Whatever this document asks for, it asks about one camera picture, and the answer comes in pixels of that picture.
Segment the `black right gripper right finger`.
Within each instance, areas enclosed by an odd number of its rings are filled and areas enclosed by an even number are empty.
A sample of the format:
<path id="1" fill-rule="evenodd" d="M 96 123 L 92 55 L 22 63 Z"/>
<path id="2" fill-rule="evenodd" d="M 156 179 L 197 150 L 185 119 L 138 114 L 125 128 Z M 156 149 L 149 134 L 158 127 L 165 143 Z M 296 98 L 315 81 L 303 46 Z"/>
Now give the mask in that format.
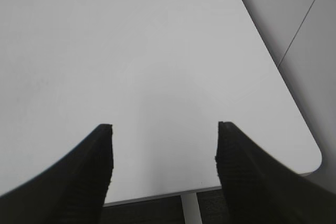
<path id="1" fill-rule="evenodd" d="M 232 223 L 335 223 L 335 194 L 288 169 L 232 122 L 218 123 L 215 161 Z"/>

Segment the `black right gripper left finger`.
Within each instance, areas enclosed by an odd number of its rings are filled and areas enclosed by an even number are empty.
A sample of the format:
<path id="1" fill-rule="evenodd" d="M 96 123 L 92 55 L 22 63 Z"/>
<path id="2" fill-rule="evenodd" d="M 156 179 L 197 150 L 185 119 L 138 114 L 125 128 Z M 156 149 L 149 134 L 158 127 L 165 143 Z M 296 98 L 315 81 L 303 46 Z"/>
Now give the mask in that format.
<path id="1" fill-rule="evenodd" d="M 41 174 L 1 196 L 1 223 L 99 223 L 113 171 L 113 129 L 98 125 Z"/>

